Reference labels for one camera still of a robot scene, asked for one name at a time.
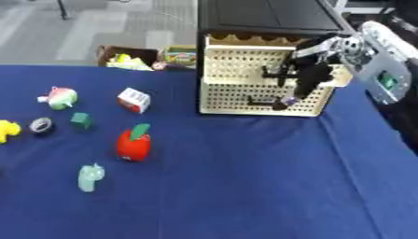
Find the tape roll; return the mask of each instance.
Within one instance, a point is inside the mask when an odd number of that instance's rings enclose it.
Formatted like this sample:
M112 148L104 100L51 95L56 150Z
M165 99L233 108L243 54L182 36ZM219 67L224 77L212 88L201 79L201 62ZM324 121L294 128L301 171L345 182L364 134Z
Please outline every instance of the tape roll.
M35 135L47 135L54 131L54 123L50 118L39 118L32 121L29 130Z

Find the cardboard box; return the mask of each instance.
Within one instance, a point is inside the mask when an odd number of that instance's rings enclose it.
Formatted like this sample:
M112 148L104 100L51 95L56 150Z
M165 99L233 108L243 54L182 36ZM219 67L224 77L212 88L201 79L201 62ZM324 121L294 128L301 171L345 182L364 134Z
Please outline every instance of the cardboard box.
M146 93L127 88L118 96L118 102L132 112L142 114L151 104L151 97Z

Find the beige pegboard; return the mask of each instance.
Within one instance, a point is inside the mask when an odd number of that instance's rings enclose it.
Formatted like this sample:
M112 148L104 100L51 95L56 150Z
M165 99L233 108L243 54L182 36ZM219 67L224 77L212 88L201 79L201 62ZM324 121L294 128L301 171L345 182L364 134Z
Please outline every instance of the beige pegboard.
M277 84L277 79L261 77L262 66L274 71L291 50L278 49L216 49L205 51L204 81L209 84ZM345 87L351 80L351 74L342 65L332 65L334 79L321 83L322 87ZM296 81L289 79L289 85Z
M319 87L305 100L287 110L274 111L270 106L249 106L248 96L257 102L272 102L277 96L284 96L294 86L265 84L207 84L201 85L201 112L207 114L271 115L271 116L318 116L333 87Z
M283 60L298 42L284 38L264 41L260 36L240 40L228 35L222 40L206 38L204 75L201 84L202 113L273 116L318 116L336 87L346 86L352 76L342 65L332 65L333 80L324 82L305 100L286 110L275 111L271 106L250 106L248 96L255 102L271 103L296 87L295 79L288 79L284 87L277 79L263 78L262 66L277 72Z
M227 45L227 46L282 46L294 47L303 42L304 39L287 39L284 37L273 37L271 40L264 40L262 36L250 36L248 39L242 40L237 35L226 35L225 37L216 39L214 36L207 37L206 45Z

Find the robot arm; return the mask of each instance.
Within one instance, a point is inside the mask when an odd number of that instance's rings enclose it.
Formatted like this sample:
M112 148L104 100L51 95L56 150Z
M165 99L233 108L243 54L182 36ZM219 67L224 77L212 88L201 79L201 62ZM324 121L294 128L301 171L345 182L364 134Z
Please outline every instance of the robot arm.
M264 68L263 77L277 78L281 87L288 78L297 80L294 91L272 104L273 109L283 110L308 97L322 82L332 80L329 65L342 63L365 84L377 103L390 105L402 100L415 85L417 59L415 47L378 22L367 21L350 37L326 35L298 45L278 74Z

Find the gray carpet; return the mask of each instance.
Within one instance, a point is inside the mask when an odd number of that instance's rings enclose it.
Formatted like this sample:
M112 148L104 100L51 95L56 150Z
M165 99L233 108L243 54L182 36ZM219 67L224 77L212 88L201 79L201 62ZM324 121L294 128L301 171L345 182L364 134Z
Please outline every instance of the gray carpet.
M96 64L99 45L194 44L197 0L0 0L0 64Z

